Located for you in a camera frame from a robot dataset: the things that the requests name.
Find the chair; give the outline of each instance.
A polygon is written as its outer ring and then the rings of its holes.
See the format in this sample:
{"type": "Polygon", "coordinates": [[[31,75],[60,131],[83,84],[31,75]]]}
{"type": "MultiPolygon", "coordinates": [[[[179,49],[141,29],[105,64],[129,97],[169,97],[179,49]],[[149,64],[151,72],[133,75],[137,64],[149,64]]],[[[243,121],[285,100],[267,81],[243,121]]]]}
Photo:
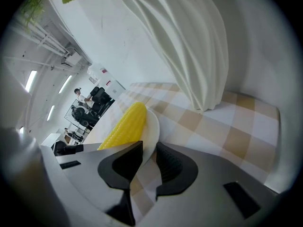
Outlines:
{"type": "Polygon", "coordinates": [[[108,103],[112,98],[105,92],[103,87],[94,87],[94,89],[90,92],[90,95],[92,96],[92,101],[97,103],[106,104],[108,103]]]}

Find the black office chair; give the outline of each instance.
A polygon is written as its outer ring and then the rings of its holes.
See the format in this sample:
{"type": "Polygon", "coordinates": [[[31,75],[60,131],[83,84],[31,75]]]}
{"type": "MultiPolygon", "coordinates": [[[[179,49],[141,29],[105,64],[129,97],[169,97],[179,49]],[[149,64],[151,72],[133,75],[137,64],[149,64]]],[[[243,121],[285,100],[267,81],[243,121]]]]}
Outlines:
{"type": "Polygon", "coordinates": [[[101,104],[107,104],[112,98],[105,92],[103,87],[94,87],[94,89],[90,92],[92,96],[92,101],[101,104]]]}
{"type": "Polygon", "coordinates": [[[53,150],[54,155],[57,157],[57,156],[65,156],[65,155],[71,155],[71,154],[76,154],[78,152],[82,152],[83,145],[67,146],[65,142],[58,140],[52,145],[51,149],[53,150]]]}
{"type": "Polygon", "coordinates": [[[71,115],[84,127],[94,127],[98,122],[99,118],[90,114],[86,114],[84,108],[72,107],[71,115]]]}

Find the white wall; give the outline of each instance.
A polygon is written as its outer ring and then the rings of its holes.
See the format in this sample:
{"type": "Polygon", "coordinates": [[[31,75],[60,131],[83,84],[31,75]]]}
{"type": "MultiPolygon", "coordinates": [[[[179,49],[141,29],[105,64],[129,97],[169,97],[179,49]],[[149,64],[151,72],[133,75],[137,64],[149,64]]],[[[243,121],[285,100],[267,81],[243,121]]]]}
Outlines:
{"type": "Polygon", "coordinates": [[[31,95],[12,75],[3,61],[0,61],[0,125],[3,128],[16,127],[31,95]]]}
{"type": "Polygon", "coordinates": [[[280,139],[266,185],[289,188],[301,166],[302,58],[288,21],[272,0],[213,0],[226,28],[229,74],[226,89],[278,107],[280,139]]]}
{"type": "Polygon", "coordinates": [[[52,0],[62,20],[93,62],[122,86],[175,82],[141,24],[121,0],[52,0]]]}

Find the beige checkered fabric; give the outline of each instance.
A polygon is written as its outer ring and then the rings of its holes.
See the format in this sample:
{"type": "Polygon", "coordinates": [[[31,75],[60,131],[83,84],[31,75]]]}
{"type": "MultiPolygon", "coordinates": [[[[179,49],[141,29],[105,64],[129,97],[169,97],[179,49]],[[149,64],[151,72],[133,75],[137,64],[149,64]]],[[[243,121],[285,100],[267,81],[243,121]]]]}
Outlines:
{"type": "MultiPolygon", "coordinates": [[[[272,167],[278,139],[277,108],[254,98],[224,92],[214,110],[201,112],[176,84],[135,83],[102,116],[85,143],[102,142],[134,102],[143,102],[160,122],[160,141],[211,153],[230,160],[264,183],[272,167]]],[[[155,203],[161,184],[155,154],[131,183],[135,219],[155,203]]]]}

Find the person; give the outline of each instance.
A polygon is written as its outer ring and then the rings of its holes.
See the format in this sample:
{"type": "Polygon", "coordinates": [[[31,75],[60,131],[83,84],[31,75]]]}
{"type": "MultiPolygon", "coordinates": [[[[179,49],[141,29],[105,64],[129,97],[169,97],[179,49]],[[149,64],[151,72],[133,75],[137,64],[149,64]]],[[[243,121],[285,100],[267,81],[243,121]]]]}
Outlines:
{"type": "Polygon", "coordinates": [[[81,95],[81,92],[80,92],[80,89],[76,88],[74,90],[74,93],[77,95],[77,99],[78,101],[84,103],[84,104],[87,104],[88,107],[90,107],[93,111],[95,111],[96,113],[99,112],[99,110],[101,109],[101,104],[100,103],[97,103],[97,102],[94,102],[91,100],[92,96],[89,95],[88,97],[84,97],[81,95]]]}

